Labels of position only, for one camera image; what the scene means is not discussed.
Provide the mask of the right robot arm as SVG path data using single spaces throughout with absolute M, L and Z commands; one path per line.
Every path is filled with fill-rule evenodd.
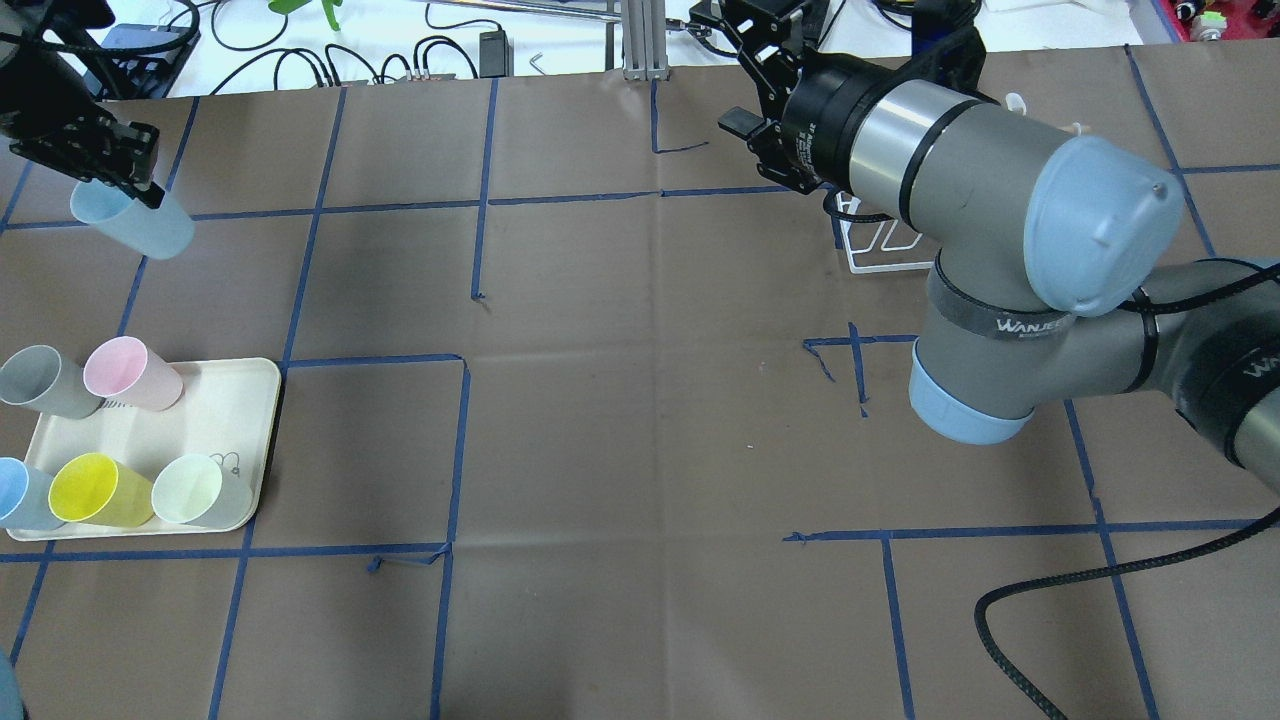
M 1179 181 L 1093 135 L 984 96 L 973 3 L 915 12 L 896 69 L 823 53 L 806 1 L 700 1 L 762 109 L 719 127 L 762 177 L 828 186 L 940 242 L 911 351 L 910 404 L 966 445 L 1012 438 L 1038 406 L 1156 389 L 1230 464 L 1277 484 L 1277 264 L 1161 266 Z

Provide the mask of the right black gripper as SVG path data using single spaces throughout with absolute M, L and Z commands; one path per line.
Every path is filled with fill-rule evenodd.
M 756 158 L 758 173 L 792 191 L 813 191 L 820 181 L 787 158 L 782 115 L 800 81 L 801 59 L 818 47 L 827 1 L 698 1 L 690 20 L 721 32 L 756 87 L 760 110 L 731 108 L 718 127 L 740 138 Z

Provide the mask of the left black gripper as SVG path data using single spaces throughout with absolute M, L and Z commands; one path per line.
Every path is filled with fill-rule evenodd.
M 148 209 L 159 209 L 165 191 L 155 183 L 160 131 L 142 122 L 120 122 L 93 108 L 58 119 L 35 111 L 10 113 L 10 151 L 56 173 L 88 183 L 99 181 Z

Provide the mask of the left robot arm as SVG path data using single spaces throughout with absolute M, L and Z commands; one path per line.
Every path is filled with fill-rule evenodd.
M 79 56 L 104 87 L 120 78 L 90 29 L 115 15 L 105 1 L 5 1 L 3 18 L 3 136 L 13 154 L 72 179 L 99 181 L 157 209 L 154 181 L 157 128 L 123 123 L 95 96 L 61 54 Z

